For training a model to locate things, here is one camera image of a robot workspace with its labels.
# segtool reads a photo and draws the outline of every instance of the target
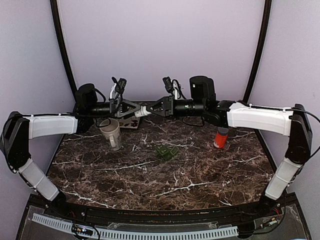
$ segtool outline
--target can lid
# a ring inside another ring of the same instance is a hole
[[[221,136],[226,136],[226,135],[228,135],[228,132],[229,132],[229,128],[218,127],[218,133],[219,133]]]

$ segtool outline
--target dark brown marble surface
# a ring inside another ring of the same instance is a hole
[[[121,129],[122,149],[113,152],[92,126],[65,137],[48,177],[69,202],[103,208],[194,210],[257,201],[273,176],[258,138],[251,129],[230,128],[217,149],[216,131],[151,115],[138,129]],[[179,152],[164,161],[158,145]]]

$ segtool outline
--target black vertical pole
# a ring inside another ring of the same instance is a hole
[[[68,78],[68,82],[73,94],[73,97],[75,97],[75,92],[77,91],[77,86],[76,82],[74,79],[74,76],[72,74],[68,54],[67,54],[67,49],[66,49],[66,44],[62,32],[62,27],[61,27],[61,22],[60,22],[60,17],[59,17],[59,10],[58,10],[58,3],[57,0],[50,0],[51,4],[51,11],[52,11],[52,18],[53,18],[53,23],[54,23],[54,28],[55,28],[55,34],[56,38],[58,40],[58,45],[60,48],[60,53],[65,69],[66,76]]]
[[[263,17],[262,17],[262,23],[261,23],[258,44],[257,44],[256,51],[255,51],[255,56],[254,56],[254,60],[253,60],[253,64],[252,64],[250,77],[249,77],[249,80],[248,80],[248,83],[247,83],[247,86],[245,89],[245,93],[243,96],[243,101],[246,103],[249,101],[251,91],[254,87],[255,79],[256,79],[259,64],[260,64],[261,55],[262,55],[262,52],[264,49],[264,44],[265,44],[267,29],[268,29],[268,23],[269,23],[269,17],[270,17],[270,12],[271,12],[271,3],[272,3],[272,0],[265,0],[265,3],[264,3]]]

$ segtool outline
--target white wall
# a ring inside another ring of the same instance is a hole
[[[50,1],[0,1],[0,126],[10,112],[70,111],[73,98],[55,34]],[[43,171],[61,136],[30,141]],[[8,169],[0,153],[0,239],[16,238],[31,190]]]
[[[264,51],[250,102],[265,106],[303,104],[320,116],[320,1],[274,0]],[[309,118],[314,151],[320,144],[320,125]],[[288,138],[263,132],[277,164]],[[313,239],[320,236],[320,153],[305,165],[289,188],[296,192]]]
[[[128,80],[125,98],[157,100],[163,77],[190,97],[189,78],[215,81],[217,99],[242,99],[264,0],[58,1],[77,86],[108,93],[111,77]]]

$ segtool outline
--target mug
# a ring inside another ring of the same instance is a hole
[[[106,119],[100,123],[102,135],[108,140],[112,151],[118,151],[121,146],[120,125],[115,119]]]

